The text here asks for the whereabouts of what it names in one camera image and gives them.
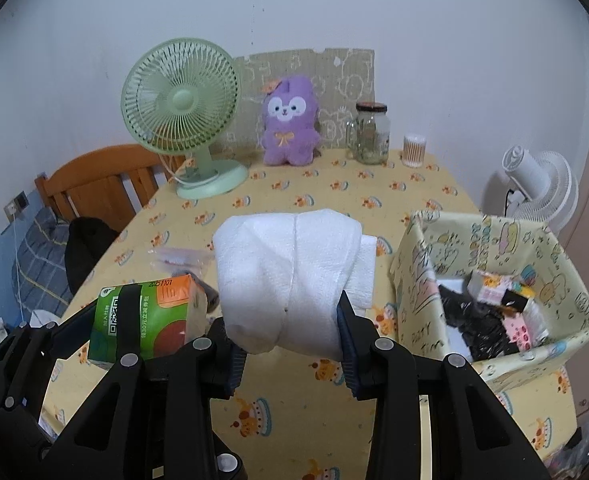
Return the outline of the green tissue pack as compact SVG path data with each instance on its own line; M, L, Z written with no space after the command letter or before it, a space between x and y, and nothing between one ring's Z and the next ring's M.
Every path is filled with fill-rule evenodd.
M169 356L208 330L206 294L189 273L142 282L137 287L138 292L126 298L127 307L136 313L126 319L139 336L143 359ZM104 287L97 296L87 357L104 368L120 357L118 309L124 289L123 285Z

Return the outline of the black plastic bag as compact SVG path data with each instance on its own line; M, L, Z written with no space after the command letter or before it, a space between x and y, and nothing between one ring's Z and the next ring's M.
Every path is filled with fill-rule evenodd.
M439 286L445 323L459 334L451 343L462 341L470 362L486 361L519 352L504 326L503 314L496 307L482 304L469 295Z

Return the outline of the white plastic bag roll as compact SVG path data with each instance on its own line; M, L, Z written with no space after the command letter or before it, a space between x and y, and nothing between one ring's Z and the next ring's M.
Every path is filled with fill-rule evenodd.
M533 299L529 299L523 309L523 322L525 322L536 347L547 344L549 341L549 326L547 326L539 304Z

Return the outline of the clear plastic zip bag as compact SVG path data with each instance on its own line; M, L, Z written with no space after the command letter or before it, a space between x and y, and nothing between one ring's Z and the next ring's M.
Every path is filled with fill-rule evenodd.
M155 247L148 250L151 266L160 272L172 275L196 274L202 278L208 271L214 255L207 250Z

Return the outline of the white towel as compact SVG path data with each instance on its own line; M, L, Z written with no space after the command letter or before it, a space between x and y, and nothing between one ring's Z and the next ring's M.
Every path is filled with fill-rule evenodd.
M373 304L377 240L332 209L228 218L213 235L226 334L251 354L274 348L342 358L337 307Z

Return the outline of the pink wipes pack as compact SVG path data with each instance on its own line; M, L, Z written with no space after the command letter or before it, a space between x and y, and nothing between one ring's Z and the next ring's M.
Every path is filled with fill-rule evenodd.
M522 313L506 313L504 315L503 325L509 341L517 346L519 352L532 350L539 345Z

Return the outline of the grey drawstring pouch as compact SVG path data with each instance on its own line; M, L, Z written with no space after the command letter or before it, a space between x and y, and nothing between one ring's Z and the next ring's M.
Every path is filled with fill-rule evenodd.
M206 313L213 313L220 305L220 294L215 288L206 284L206 282L199 278L195 273L189 273L189 275L206 294Z

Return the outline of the yellow cartoon tissue pack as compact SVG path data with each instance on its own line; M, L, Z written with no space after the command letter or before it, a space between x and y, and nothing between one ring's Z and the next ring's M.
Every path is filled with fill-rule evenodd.
M515 276L480 270L470 274L466 289L473 300L495 307L508 316L522 314L535 298L534 290L521 284Z

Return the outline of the patterned paper storage box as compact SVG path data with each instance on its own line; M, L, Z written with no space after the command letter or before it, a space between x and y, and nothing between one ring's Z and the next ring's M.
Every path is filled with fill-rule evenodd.
M494 391L556 370L589 342L589 292L545 223L418 211L390 266L402 346L434 360L452 353L439 281L465 280L476 270L519 278L531 287L549 332L540 347L473 365Z

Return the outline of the yellow patterned tablecloth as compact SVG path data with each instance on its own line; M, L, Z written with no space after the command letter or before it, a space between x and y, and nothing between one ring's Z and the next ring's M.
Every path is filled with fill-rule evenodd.
M425 208L471 214L475 205L436 159L405 167L398 154L368 167L344 151L327 150L308 167L267 167L255 158L235 191L182 200L163 185L142 210L118 224L118 238L102 255L70 304L76 311L104 287L160 275L154 248L210 249L220 224L234 214L304 212L331 208L361 222L377 246L371 317L394 337L392 254L413 212ZM277 349L252 356L232 400L212 406L217 434L239 453L253 479L360 479L365 474L375 406L359 402L337 366Z

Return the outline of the black garment on chair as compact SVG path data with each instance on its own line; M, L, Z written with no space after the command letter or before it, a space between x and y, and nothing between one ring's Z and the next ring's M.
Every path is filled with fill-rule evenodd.
M119 235L98 218L80 217L70 222L64 266L72 295L78 292Z

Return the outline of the wooden bed headboard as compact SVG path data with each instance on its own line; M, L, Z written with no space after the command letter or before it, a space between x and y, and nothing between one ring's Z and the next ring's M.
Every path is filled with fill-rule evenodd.
M135 217L124 182L131 182L139 205L147 206L159 188L157 173L171 179L184 162L183 155L163 158L138 144L112 145L74 158L49 177L42 174L35 186L58 218L97 218L121 232Z

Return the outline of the cotton swab container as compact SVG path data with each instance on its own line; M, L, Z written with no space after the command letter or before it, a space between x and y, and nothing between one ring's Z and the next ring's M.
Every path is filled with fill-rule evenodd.
M418 168L424 165L427 140L416 133L407 133L403 139L402 162L406 167Z

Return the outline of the green desk fan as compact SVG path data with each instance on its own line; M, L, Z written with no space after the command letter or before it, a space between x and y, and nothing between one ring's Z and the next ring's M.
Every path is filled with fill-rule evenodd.
M184 200L228 193L248 177L210 146L232 123L240 78L230 55L198 38L176 38L147 51L128 73L121 113L132 138L160 156Z

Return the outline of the wall power outlet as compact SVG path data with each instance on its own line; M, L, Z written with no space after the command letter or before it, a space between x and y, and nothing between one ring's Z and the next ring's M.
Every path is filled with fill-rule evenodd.
M13 222L17 216L20 216L25 208L29 206L28 196L21 192L14 196L12 200L4 207L4 213L10 222Z

